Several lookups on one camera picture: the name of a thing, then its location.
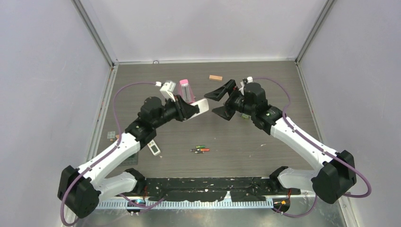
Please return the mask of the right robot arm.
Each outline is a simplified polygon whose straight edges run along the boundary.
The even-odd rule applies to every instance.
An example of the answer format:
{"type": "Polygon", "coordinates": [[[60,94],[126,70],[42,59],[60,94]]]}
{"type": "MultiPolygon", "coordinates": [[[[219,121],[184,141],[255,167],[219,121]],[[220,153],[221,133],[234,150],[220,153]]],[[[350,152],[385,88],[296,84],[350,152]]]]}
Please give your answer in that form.
{"type": "Polygon", "coordinates": [[[336,150],[320,143],[300,129],[282,111],[268,103],[265,90],[259,83],[251,82],[238,88],[235,80],[229,80],[220,88],[206,93],[205,98],[220,101],[228,94],[222,107],[212,112],[225,120],[231,120],[236,112],[249,115],[253,124],[268,135],[284,142],[312,167],[312,170],[296,170],[283,166],[270,177],[270,189],[282,194],[288,188],[314,192],[322,201],[333,204],[357,182],[354,157],[344,150],[336,150]]]}

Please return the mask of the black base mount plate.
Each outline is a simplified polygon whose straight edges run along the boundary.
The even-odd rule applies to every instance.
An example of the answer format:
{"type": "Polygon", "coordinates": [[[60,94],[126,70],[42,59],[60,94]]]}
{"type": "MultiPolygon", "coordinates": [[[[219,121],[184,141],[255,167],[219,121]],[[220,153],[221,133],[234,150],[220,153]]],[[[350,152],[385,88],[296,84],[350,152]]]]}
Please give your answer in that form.
{"type": "Polygon", "coordinates": [[[266,196],[299,195],[296,188],[286,189],[268,177],[148,177],[140,192],[125,196],[146,197],[151,201],[222,201],[231,196],[235,202],[262,201],[266,196]]]}

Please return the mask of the small wooden block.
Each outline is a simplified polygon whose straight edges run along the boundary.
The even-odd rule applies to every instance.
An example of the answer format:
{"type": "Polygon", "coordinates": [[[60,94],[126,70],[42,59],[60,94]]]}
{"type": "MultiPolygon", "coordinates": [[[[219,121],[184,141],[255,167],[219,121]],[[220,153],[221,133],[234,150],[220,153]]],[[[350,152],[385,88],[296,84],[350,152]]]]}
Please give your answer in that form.
{"type": "Polygon", "coordinates": [[[209,75],[209,79],[213,81],[222,81],[223,77],[222,76],[216,76],[216,75],[209,75]]]}

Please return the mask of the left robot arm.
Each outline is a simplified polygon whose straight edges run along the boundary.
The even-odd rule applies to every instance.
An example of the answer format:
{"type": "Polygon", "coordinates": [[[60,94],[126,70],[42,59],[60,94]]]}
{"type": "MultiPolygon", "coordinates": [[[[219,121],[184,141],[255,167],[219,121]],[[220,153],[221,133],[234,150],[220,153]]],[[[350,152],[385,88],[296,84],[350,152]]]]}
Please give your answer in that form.
{"type": "Polygon", "coordinates": [[[115,195],[130,192],[134,196],[145,190],[145,177],[128,169],[116,177],[107,176],[124,160],[146,147],[157,135],[156,129],[171,120],[184,122],[209,110],[207,99],[192,104],[179,95],[162,104],[158,97],[144,101],[138,117],[119,139],[90,161],[77,168],[67,166],[61,172],[58,198],[78,218],[91,214],[98,204],[115,195]]]}

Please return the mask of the pink metronome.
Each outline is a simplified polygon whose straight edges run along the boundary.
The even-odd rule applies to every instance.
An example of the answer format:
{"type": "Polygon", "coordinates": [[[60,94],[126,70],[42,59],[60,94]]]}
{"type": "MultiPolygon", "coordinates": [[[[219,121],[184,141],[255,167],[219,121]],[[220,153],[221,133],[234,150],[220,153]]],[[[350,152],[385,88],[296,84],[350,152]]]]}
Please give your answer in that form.
{"type": "Polygon", "coordinates": [[[180,86],[178,89],[178,93],[182,97],[182,99],[186,103],[189,103],[189,104],[194,103],[195,97],[193,95],[189,81],[187,79],[183,79],[183,80],[179,81],[179,84],[180,84],[180,86]]]}

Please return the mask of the grey building baseplate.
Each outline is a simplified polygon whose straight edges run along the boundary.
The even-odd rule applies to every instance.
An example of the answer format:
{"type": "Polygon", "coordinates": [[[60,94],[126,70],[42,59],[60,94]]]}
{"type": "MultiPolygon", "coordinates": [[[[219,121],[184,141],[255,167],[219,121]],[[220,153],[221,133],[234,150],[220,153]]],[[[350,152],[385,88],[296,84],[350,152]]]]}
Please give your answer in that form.
{"type": "Polygon", "coordinates": [[[138,153],[129,156],[127,159],[122,161],[119,166],[132,166],[138,164],[138,153]]]}

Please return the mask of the white remote control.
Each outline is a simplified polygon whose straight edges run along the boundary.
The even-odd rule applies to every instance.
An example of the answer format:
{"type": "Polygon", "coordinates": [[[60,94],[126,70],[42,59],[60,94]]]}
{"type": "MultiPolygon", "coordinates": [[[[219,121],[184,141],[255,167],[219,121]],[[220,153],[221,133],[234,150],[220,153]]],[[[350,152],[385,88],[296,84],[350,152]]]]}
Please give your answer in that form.
{"type": "Polygon", "coordinates": [[[153,154],[154,156],[158,156],[158,155],[160,155],[160,153],[161,153],[160,148],[158,147],[158,145],[155,143],[154,140],[151,140],[151,141],[148,143],[148,148],[149,148],[149,150],[152,152],[152,154],[153,154]]]}
{"type": "Polygon", "coordinates": [[[203,114],[203,113],[205,113],[205,112],[207,112],[209,110],[209,103],[208,103],[208,100],[206,98],[203,98],[203,99],[201,99],[199,101],[191,103],[190,105],[193,106],[193,107],[197,107],[198,111],[197,111],[197,113],[193,114],[191,117],[187,118],[186,121],[188,121],[190,119],[193,119],[193,118],[195,118],[195,117],[197,117],[197,116],[199,116],[199,115],[201,115],[201,114],[203,114]]]}

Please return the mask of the green terminal block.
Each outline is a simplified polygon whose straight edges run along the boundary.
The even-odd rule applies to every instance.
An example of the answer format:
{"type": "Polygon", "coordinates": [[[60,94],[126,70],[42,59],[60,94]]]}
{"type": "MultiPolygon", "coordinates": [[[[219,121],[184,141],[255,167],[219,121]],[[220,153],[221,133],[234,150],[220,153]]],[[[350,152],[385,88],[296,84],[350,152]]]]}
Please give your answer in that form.
{"type": "Polygon", "coordinates": [[[244,114],[244,113],[241,114],[241,117],[242,117],[243,119],[247,119],[247,120],[250,119],[250,116],[247,115],[247,114],[244,114]]]}

